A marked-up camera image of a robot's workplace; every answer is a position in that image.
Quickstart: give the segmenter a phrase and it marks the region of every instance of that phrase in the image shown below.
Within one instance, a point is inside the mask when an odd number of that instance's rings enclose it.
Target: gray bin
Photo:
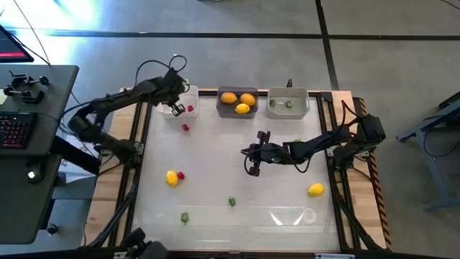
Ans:
[[[221,101],[221,96],[225,92],[232,92],[236,95],[234,104],[225,104]],[[252,94],[256,99],[256,105],[251,106],[251,109],[246,114],[237,114],[235,108],[240,104],[239,97],[242,94]],[[256,116],[257,107],[259,106],[259,92],[253,87],[236,87],[236,86],[221,86],[217,89],[217,112],[222,118],[235,118],[235,119],[253,119]]]
[[[277,103],[270,106],[270,100]],[[286,107],[286,101],[293,103],[292,109]],[[268,117],[270,119],[302,119],[310,110],[310,98],[305,88],[272,87],[267,96]]]

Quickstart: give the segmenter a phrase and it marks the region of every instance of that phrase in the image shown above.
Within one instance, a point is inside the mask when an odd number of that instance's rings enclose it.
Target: table surface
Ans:
[[[0,82],[11,83],[13,73],[28,73],[33,79],[47,76],[50,86],[36,84],[45,92],[40,104],[24,104],[19,96],[8,97],[0,110],[31,109],[54,118],[63,113],[72,90],[78,67],[75,65],[0,65]],[[30,244],[41,227],[58,174],[61,157],[48,155],[45,159],[45,178],[38,184],[27,181],[25,163],[30,156],[46,155],[54,140],[58,123],[39,115],[26,150],[0,150],[0,244]]]
[[[353,100],[351,97],[351,92],[349,91],[333,91],[333,105],[336,112],[337,123],[340,124],[341,117],[343,114],[341,108],[341,100],[344,100],[352,109],[353,109]],[[143,107],[141,119],[139,122],[139,129],[137,134],[137,140],[140,139],[140,132],[143,127],[143,117],[144,117],[145,106]],[[117,111],[114,115],[114,120],[111,125],[110,134],[117,138],[128,138],[131,131],[131,125],[134,114],[134,105],[126,107]],[[349,122],[353,119],[351,113],[346,112],[346,121]],[[331,129],[331,121],[326,115],[326,124],[328,129]],[[375,159],[371,157],[372,165],[375,164]],[[111,160],[107,163],[101,170],[104,168],[111,167],[116,165],[118,161]],[[355,168],[364,171],[369,174],[369,169],[367,163],[361,161],[355,161]],[[102,175],[96,184],[96,190],[93,195],[93,202],[89,211],[87,225],[86,225],[86,234],[88,240],[93,240],[97,234],[104,228],[108,220],[111,218],[115,205],[116,197],[119,190],[119,184],[121,180],[121,171],[122,168],[116,168],[108,173]],[[126,189],[129,189],[130,183],[132,181],[132,173],[129,175],[128,186]],[[365,230],[372,236],[374,241],[383,246],[390,248],[390,236],[384,224],[385,220],[385,208],[383,207],[383,200],[381,198],[381,188],[376,188],[376,193],[380,196],[374,195],[374,188],[372,183],[363,178],[359,173],[355,171],[348,171],[348,182],[350,185],[351,198],[354,205],[355,215],[358,220],[362,223],[362,226]],[[352,247],[351,243],[351,232],[348,220],[344,215],[342,215],[344,220],[344,229],[346,234],[346,241]],[[121,218],[120,227],[118,229],[118,236],[116,243],[120,243],[122,239],[122,234],[124,231],[124,225],[126,224],[126,213]]]
[[[27,73],[33,79],[38,80],[40,76],[46,76],[50,81],[48,87],[39,83],[32,87],[20,86],[18,91],[29,90],[35,96],[40,88],[45,92],[45,97],[39,104],[25,104],[21,96],[9,96],[6,101],[0,105],[0,111],[17,111],[19,109],[30,109],[34,112],[40,112],[53,118],[60,118],[64,112],[65,105],[69,99],[73,84],[78,73],[76,65],[0,65],[0,82],[6,87],[12,82],[9,71],[20,74]],[[37,123],[33,134],[30,137],[29,144],[25,150],[5,150],[0,149],[0,155],[46,155],[50,151],[52,140],[58,130],[58,122],[49,117],[38,115]]]
[[[303,119],[270,119],[267,97],[258,102],[254,119],[220,118],[215,96],[199,98],[196,118],[165,119],[154,109],[133,229],[141,227],[147,240],[159,240],[168,250],[340,250],[323,153],[313,156],[306,173],[263,163],[259,177],[244,171],[240,153],[259,142],[260,130],[270,131],[270,142],[279,145],[322,135],[316,98],[310,97]],[[183,171],[185,180],[171,188],[165,183],[168,170]],[[326,191],[309,197],[307,189],[315,183]],[[235,207],[229,206],[230,196]],[[183,212],[190,217],[185,225]]]

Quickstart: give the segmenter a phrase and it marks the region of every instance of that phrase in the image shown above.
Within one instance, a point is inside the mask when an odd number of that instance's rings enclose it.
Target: wooden table frame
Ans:
[[[217,89],[201,88],[200,96],[215,96],[216,92]],[[259,95],[266,96],[267,90],[259,90]],[[341,123],[344,112],[341,105],[342,100],[351,109],[355,110],[358,115],[366,114],[364,101],[353,98],[349,91],[310,91],[310,97],[317,98],[322,133],[332,130]],[[347,123],[354,118],[354,115],[351,112],[345,112],[345,123]],[[144,144],[147,139],[151,113],[152,105],[149,104],[134,104],[120,109],[115,112],[109,133],[119,139],[129,138],[132,141],[139,141]],[[352,127],[351,130],[356,131],[356,126]],[[330,166],[331,159],[326,160],[328,166]],[[117,163],[116,159],[113,159],[101,170],[110,168]],[[385,217],[385,205],[374,153],[371,152],[364,161],[355,159],[354,167],[370,176],[372,182],[369,182],[353,169],[347,172],[329,170],[330,184],[335,184],[335,181],[341,182],[337,184],[339,191],[366,232],[378,245],[391,249],[390,233]],[[89,241],[93,240],[105,227],[115,209],[123,202],[124,196],[133,181],[135,183],[139,181],[141,169],[142,164],[131,170],[127,167],[118,167],[98,178],[85,228]],[[341,250],[349,248],[366,249],[356,230],[349,224],[348,219],[338,207],[338,204],[334,202],[333,206]],[[124,213],[119,226],[111,233],[105,245],[118,245],[123,237],[131,232],[134,207],[135,200]]]

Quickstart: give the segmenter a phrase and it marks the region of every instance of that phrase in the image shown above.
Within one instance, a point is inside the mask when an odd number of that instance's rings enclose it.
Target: black desk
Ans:
[[[11,83],[9,70],[13,73],[28,73],[34,79],[46,76],[50,86],[48,89],[41,86],[45,97],[38,105],[24,104],[14,96],[8,97],[0,110],[17,111],[26,108],[54,118],[61,116],[75,83],[77,66],[0,65],[0,88]],[[25,162],[29,155],[46,155],[49,152],[57,129],[56,121],[39,115],[36,130],[26,151],[0,150],[0,244],[30,244],[37,236],[51,199],[61,156],[45,157],[45,179],[35,185],[27,182]]]

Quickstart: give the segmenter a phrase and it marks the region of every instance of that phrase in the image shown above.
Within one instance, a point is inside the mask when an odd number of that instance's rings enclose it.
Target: black metal frame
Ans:
[[[6,35],[6,37],[11,40],[16,47],[18,47],[22,53],[24,53],[26,56],[23,58],[2,58],[0,59],[0,63],[16,63],[16,62],[34,62],[34,58],[17,42],[16,39],[14,39],[11,34],[0,25],[0,31]]]
[[[199,94],[199,96],[215,96],[215,95],[217,95],[217,89],[202,89],[202,90],[199,90],[198,94]],[[332,104],[332,95],[331,95],[330,98],[325,99],[323,97],[324,94],[325,93],[321,93],[321,92],[309,93],[310,97],[316,98],[316,101],[317,101],[317,104],[318,104],[318,113],[319,113],[319,119],[320,119],[320,125],[321,125],[321,132],[322,133],[326,133],[327,130],[328,130],[327,127],[326,127],[326,115],[325,115],[324,108],[323,108],[323,101],[324,100],[327,101],[328,112],[330,114],[333,127],[338,127],[338,125],[336,123],[336,116],[335,116],[334,106]],[[267,91],[259,91],[259,96],[267,96]],[[131,131],[131,136],[130,136],[130,139],[132,138],[133,140],[136,138],[136,132],[137,132],[137,128],[139,126],[139,120],[141,119],[140,118],[140,113],[141,113],[141,108],[140,108],[140,105],[138,105],[137,108],[136,108],[136,111],[134,113],[133,127],[132,127],[132,131]],[[148,131],[149,131],[151,113],[152,113],[152,105],[147,105],[147,111],[146,111],[145,118],[144,118],[144,127],[142,129],[142,136],[141,136],[141,140],[140,140],[140,143],[143,144],[144,147],[145,147],[145,143],[146,143],[146,140],[147,140],[147,134],[148,134]],[[334,169],[332,167],[332,159],[327,158],[326,163],[327,163],[327,166],[328,166],[329,182],[330,182],[331,185],[336,184],[335,183],[335,176],[334,176],[335,172],[334,172]],[[133,178],[133,183],[134,184],[139,183],[141,170],[142,170],[142,164],[140,164],[139,166],[137,166],[134,169],[134,178]],[[128,173],[129,173],[129,171],[127,171],[127,172],[124,171],[123,172],[122,181],[120,183],[119,195],[118,195],[120,200],[122,200],[122,198],[125,195],[125,190],[127,188],[127,181],[123,181],[123,179],[124,179],[124,176],[125,176],[126,180],[127,180]],[[346,196],[348,196],[348,198],[346,198],[346,202],[347,202],[347,204],[349,205],[349,207],[351,208],[351,211],[352,211],[353,206],[352,206],[352,203],[351,203],[351,196],[350,196],[350,193],[349,193],[349,187],[348,187],[348,185],[344,185],[343,188],[344,188],[345,193],[348,194],[348,195],[346,195]],[[132,220],[133,220],[134,210],[135,210],[135,206],[136,206],[135,201],[136,200],[134,200],[131,203],[131,205],[129,206],[129,208],[128,208],[123,237],[125,237],[127,234],[129,234],[131,232],[131,230],[132,230]],[[334,200],[333,200],[333,208],[334,208],[334,216],[335,216],[335,219],[336,219],[337,233],[338,233],[338,236],[339,236],[340,249],[342,251],[343,250],[348,250],[350,247],[349,247],[349,245],[348,245],[348,243],[346,241],[346,238],[345,238],[344,223],[342,221],[341,209],[339,208],[339,205]],[[350,227],[352,228],[352,230],[354,232],[354,234],[352,236],[353,237],[353,248],[360,249],[358,235],[354,231],[353,227],[352,226],[350,226]],[[115,245],[117,232],[118,232],[117,229],[115,229],[112,232],[112,234],[110,236],[110,239],[109,239],[109,246],[114,246]],[[216,255],[229,256],[229,253],[228,252],[210,253],[210,252],[199,252],[199,251],[198,252],[184,251],[184,252],[177,252],[177,255],[180,255],[180,256],[186,255],[188,257],[203,257],[203,256],[212,256],[212,255],[214,255],[214,256],[216,256]],[[283,255],[283,256],[289,256],[289,257],[296,258],[296,257],[302,257],[302,256],[311,256],[311,255],[313,255],[313,253],[245,253],[244,257],[246,257],[246,256],[256,256],[256,257],[257,256],[264,256],[264,257],[266,257],[266,256],[276,256],[276,255],[278,255],[278,256]]]

